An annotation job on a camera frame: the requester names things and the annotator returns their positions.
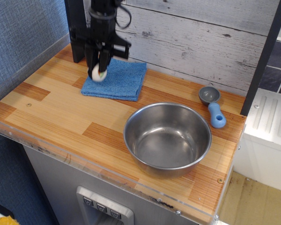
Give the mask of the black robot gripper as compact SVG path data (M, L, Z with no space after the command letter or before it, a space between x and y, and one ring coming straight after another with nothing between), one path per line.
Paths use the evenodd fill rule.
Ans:
M128 59L131 43L116 34L116 9L104 13L89 9L89 15L90 27L81 30L88 73L92 73L97 64L102 73L113 56Z

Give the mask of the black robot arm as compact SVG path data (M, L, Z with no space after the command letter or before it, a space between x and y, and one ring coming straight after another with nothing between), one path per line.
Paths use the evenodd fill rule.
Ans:
M123 9L120 0L89 0L85 10L82 0L66 0L66 14L70 42L75 63L85 58L88 74L96 65L104 73L113 56L128 59L131 43L116 34L117 10Z

